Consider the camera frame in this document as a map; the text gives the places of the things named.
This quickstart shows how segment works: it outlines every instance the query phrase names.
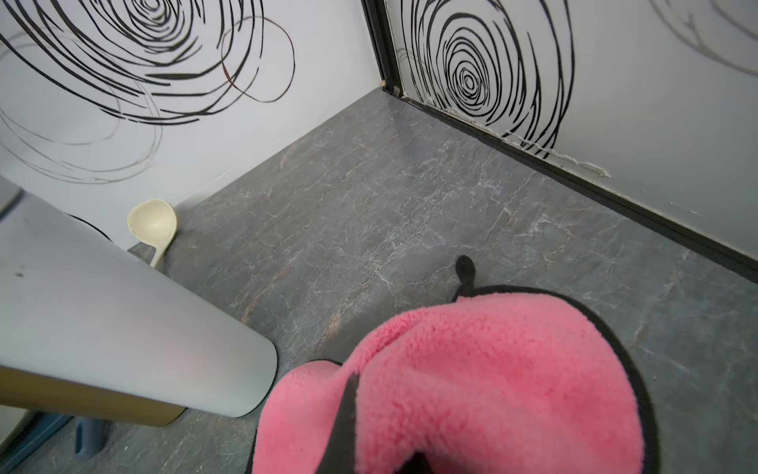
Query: pink towel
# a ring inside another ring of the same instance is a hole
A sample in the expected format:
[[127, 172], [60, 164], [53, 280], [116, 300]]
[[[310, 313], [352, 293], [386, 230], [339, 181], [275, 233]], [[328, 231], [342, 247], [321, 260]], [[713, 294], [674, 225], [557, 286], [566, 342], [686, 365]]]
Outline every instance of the pink towel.
[[403, 313], [341, 367], [285, 375], [252, 474], [315, 472], [353, 374], [360, 474], [395, 472], [417, 452], [437, 474], [642, 470], [635, 393], [606, 339], [563, 299], [512, 293]]

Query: black swirl pattern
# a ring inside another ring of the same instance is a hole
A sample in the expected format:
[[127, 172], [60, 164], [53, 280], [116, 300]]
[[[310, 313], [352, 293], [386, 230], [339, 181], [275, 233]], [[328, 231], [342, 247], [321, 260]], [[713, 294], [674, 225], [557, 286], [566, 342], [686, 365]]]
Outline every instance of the black swirl pattern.
[[547, 156], [574, 85], [567, 0], [400, 0], [400, 8], [409, 92]]
[[[72, 142], [40, 131], [24, 107], [0, 107], [0, 147], [69, 183], [136, 176], [152, 165], [163, 126], [218, 114], [242, 97], [275, 102], [295, 74], [292, 40], [264, 16], [262, 0], [3, 0], [0, 12], [5, 72], [30, 67], [65, 96], [52, 102], [58, 106], [69, 94], [84, 101], [71, 123], [91, 124], [87, 107], [115, 119], [110, 132]], [[117, 143], [132, 146], [109, 152]]]
[[684, 44], [708, 59], [758, 77], [758, 3], [648, 0]]
[[[45, 53], [23, 55], [0, 33], [25, 63], [106, 113], [145, 124], [185, 124], [230, 107], [260, 72], [265, 28], [280, 29], [265, 18], [262, 0], [208, 7], [205, 0], [3, 3]], [[291, 82], [264, 102], [280, 98]]]

